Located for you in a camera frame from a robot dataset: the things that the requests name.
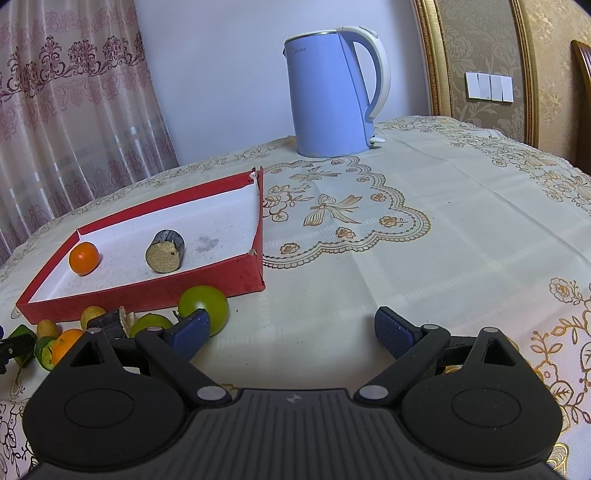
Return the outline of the orange mandarin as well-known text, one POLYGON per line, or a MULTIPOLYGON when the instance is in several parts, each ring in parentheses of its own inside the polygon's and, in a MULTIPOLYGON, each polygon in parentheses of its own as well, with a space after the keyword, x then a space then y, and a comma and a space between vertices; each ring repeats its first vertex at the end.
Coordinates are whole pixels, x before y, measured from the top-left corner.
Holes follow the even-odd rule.
POLYGON ((70 269, 79 276, 85 276, 93 272, 101 260, 97 247, 90 242, 77 244, 69 253, 68 264, 70 269))
POLYGON ((61 333, 52 347, 53 365, 57 365, 60 362, 83 334, 84 331, 81 329, 70 329, 61 333))

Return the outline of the yellow-brown longan fruit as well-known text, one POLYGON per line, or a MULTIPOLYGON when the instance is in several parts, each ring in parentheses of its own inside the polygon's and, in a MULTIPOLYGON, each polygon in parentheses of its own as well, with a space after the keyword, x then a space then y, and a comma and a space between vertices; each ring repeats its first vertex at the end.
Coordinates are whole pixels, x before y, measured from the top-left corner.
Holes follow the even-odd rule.
POLYGON ((80 316, 80 326, 82 330, 85 330, 87 328, 88 322, 90 320, 93 320, 95 318, 98 318, 104 314, 106 314, 107 311, 100 307, 100 306, 89 306, 87 308, 85 308, 80 316))
POLYGON ((56 339, 61 334, 61 327, 49 319, 43 319, 36 326, 36 334, 39 339, 44 337, 56 339))

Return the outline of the dark sugarcane piece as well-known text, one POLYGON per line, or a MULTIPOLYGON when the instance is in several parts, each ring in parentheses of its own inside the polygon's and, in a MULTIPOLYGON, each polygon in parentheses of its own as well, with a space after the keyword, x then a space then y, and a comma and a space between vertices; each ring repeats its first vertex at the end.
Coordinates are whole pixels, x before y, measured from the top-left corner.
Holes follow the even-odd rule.
POLYGON ((126 338, 123 320, 125 310, 123 307, 104 313, 87 322, 87 329, 99 328, 109 340, 126 338))
POLYGON ((145 251, 145 262, 152 271, 167 274, 179 269, 184 255, 184 240, 174 230, 157 232, 145 251))

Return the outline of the white wall switch panel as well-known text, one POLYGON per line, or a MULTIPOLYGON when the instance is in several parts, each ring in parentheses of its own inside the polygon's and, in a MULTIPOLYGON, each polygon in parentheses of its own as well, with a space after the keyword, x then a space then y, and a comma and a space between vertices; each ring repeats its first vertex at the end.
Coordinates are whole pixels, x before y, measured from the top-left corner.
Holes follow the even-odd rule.
POLYGON ((513 79, 510 76, 466 72, 468 98, 499 103, 514 102, 513 79))

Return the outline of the red cardboard tray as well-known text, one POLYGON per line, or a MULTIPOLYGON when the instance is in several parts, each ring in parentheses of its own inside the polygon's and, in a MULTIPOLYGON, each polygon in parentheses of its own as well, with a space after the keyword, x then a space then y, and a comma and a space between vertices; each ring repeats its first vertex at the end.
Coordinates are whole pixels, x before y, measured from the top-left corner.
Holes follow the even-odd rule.
POLYGON ((32 324, 92 305, 132 312, 177 304, 193 286, 228 297, 263 281, 263 169, 146 201, 76 229, 16 302, 32 324))

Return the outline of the green tomato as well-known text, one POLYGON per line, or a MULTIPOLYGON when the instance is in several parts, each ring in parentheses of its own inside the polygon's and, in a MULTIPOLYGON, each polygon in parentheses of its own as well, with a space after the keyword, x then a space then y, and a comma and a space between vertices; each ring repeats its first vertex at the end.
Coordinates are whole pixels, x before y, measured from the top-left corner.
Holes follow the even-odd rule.
POLYGON ((162 329, 169 329, 173 326, 172 322, 165 316, 160 314, 148 313, 135 321, 129 330, 129 337, 134 338, 135 335, 149 327, 161 327, 162 329))
POLYGON ((177 305, 178 314, 181 317, 187 317, 198 309, 204 309, 209 315, 209 323, 211 323, 209 336, 219 333, 228 323, 228 298, 214 287, 197 285, 183 292, 177 305))

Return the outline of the wooden chair back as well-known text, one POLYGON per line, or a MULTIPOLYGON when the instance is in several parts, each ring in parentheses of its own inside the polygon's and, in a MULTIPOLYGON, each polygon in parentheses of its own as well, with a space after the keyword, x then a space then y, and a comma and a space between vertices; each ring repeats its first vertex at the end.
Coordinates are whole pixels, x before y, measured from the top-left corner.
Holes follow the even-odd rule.
POLYGON ((580 119, 578 126, 575 165, 583 172, 590 173, 591 160, 591 123, 590 123, 590 99, 591 99, 591 63, 590 46, 578 41, 571 41, 571 49, 575 58, 575 65, 578 68, 581 80, 582 91, 578 96, 580 119))

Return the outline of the gold wall moulding frame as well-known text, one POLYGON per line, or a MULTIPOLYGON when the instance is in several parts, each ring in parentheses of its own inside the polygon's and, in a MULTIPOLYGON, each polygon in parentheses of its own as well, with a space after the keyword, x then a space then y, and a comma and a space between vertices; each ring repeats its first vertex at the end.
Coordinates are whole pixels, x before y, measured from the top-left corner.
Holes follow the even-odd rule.
POLYGON ((416 1, 434 115, 539 145, 533 40, 521 1, 416 1), (471 99, 468 72, 508 76, 513 102, 471 99))

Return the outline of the blue electric kettle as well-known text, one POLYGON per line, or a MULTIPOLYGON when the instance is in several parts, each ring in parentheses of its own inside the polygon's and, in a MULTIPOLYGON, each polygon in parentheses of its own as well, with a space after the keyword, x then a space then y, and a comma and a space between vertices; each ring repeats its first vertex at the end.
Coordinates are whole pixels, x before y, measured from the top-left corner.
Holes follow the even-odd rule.
POLYGON ((297 35, 284 41, 283 56, 298 154, 339 157, 385 142, 376 135, 374 120, 389 97, 391 67, 376 32, 343 26, 297 35), (368 96, 356 44, 365 47, 373 59, 373 97, 368 96))

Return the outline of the green cucumber piece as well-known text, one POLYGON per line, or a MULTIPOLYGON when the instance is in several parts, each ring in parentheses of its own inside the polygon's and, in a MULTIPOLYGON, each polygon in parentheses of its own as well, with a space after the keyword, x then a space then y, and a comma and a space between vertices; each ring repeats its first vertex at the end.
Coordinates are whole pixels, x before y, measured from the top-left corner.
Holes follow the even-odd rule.
POLYGON ((10 335, 10 353, 20 367, 26 367, 34 356, 37 335, 26 325, 19 325, 10 335))
POLYGON ((41 367, 47 371, 52 371, 54 368, 53 347, 55 342, 55 337, 45 336, 39 338, 35 344, 35 358, 41 367))

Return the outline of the floral pink curtain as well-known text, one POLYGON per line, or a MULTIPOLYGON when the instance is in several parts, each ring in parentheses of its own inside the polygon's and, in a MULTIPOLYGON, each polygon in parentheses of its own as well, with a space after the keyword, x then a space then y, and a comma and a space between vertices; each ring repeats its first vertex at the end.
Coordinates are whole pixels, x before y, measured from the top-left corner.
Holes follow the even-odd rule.
POLYGON ((1 255, 177 166, 131 1, 1 5, 1 255))

